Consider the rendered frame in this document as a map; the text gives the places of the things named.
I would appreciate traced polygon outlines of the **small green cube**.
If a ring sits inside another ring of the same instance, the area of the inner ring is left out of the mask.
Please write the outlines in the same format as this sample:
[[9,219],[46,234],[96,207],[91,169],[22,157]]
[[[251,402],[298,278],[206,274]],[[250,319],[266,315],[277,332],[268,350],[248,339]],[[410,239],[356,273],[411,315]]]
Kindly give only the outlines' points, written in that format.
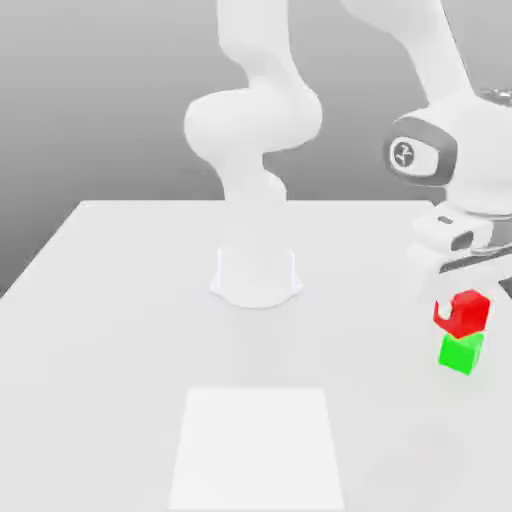
[[446,333],[442,339],[438,362],[464,375],[470,375],[477,365],[485,335],[482,332],[455,338]]

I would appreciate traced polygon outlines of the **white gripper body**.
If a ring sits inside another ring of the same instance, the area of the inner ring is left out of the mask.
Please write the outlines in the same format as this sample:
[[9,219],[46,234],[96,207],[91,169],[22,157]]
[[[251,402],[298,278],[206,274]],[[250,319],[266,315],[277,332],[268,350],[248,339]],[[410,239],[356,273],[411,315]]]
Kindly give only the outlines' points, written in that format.
[[512,277],[512,245],[490,253],[442,253],[414,242],[405,253],[405,290],[417,301],[448,301]]

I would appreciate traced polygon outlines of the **small red cube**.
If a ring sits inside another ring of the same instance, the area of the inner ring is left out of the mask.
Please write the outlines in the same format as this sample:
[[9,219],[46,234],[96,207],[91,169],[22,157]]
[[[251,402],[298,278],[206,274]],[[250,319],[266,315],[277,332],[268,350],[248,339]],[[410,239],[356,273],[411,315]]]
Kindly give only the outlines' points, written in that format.
[[440,306],[435,302],[433,321],[456,339],[460,339],[486,328],[491,301],[474,289],[455,294],[450,304],[448,318],[440,316]]

